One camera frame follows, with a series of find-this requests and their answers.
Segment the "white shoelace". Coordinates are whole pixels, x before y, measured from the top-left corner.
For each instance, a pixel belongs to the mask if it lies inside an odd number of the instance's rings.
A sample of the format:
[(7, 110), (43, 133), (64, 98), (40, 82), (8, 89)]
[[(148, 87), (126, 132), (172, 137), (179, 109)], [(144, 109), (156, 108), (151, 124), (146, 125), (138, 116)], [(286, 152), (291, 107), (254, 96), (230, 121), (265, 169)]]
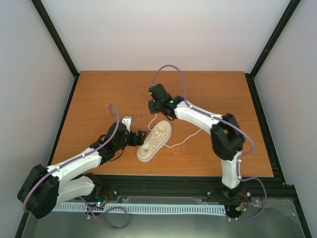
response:
[[(152, 129), (150, 128), (150, 125), (151, 125), (151, 123), (152, 123), (153, 121), (156, 120), (157, 116), (158, 116), (158, 114), (155, 114), (155, 117), (149, 122), (149, 124), (148, 124), (148, 130), (149, 130), (149, 131), (152, 131)], [(184, 139), (181, 143), (177, 143), (177, 144), (174, 144), (174, 145), (171, 145), (171, 146), (166, 145), (163, 141), (161, 141), (160, 139), (157, 139), (157, 138), (156, 138), (156, 139), (153, 139), (153, 142), (160, 143), (162, 146), (165, 146), (165, 147), (167, 147), (167, 148), (173, 148), (173, 147), (175, 147), (175, 146), (182, 145), (182, 144), (185, 143), (189, 138), (191, 138), (191, 137), (197, 135), (200, 131), (202, 131), (202, 129), (199, 129), (199, 130), (198, 130), (197, 132), (195, 132), (194, 134), (189, 135), (189, 136), (188, 136), (186, 139)]]

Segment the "white lace sneaker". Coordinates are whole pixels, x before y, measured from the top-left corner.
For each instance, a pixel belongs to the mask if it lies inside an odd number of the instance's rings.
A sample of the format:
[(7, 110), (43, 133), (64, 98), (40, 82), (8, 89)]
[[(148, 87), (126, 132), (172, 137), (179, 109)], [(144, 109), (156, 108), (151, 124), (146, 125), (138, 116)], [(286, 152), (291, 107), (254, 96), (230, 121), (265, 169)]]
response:
[(144, 140), (142, 146), (137, 150), (137, 158), (141, 162), (150, 161), (154, 155), (164, 146), (170, 139), (172, 134), (172, 126), (166, 121), (158, 122), (150, 131)]

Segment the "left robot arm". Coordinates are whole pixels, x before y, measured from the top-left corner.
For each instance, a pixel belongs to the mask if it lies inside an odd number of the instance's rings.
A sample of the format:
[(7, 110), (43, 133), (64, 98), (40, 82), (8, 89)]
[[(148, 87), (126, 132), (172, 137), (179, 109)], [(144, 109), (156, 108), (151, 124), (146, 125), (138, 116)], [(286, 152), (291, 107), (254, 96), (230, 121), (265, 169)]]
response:
[(103, 183), (89, 170), (113, 160), (116, 152), (124, 151), (127, 146), (144, 143), (146, 131), (132, 132), (130, 126), (131, 122), (124, 118), (113, 123), (107, 134), (80, 154), (48, 167), (34, 166), (17, 194), (24, 210), (40, 219), (56, 205), (80, 196), (103, 201)]

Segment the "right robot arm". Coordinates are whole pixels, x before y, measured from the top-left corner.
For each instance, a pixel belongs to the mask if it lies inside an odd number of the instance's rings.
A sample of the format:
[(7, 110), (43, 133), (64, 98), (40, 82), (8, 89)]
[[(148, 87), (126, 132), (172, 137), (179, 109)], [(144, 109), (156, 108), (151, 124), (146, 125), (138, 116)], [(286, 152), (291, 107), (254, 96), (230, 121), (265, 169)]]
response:
[(240, 178), (237, 172), (238, 158), (242, 155), (245, 137), (232, 114), (224, 116), (203, 110), (184, 97), (172, 97), (162, 84), (149, 88), (152, 99), (148, 101), (151, 114), (162, 113), (169, 120), (187, 121), (211, 136), (213, 152), (221, 160), (222, 185), (216, 193), (227, 201), (239, 193)]

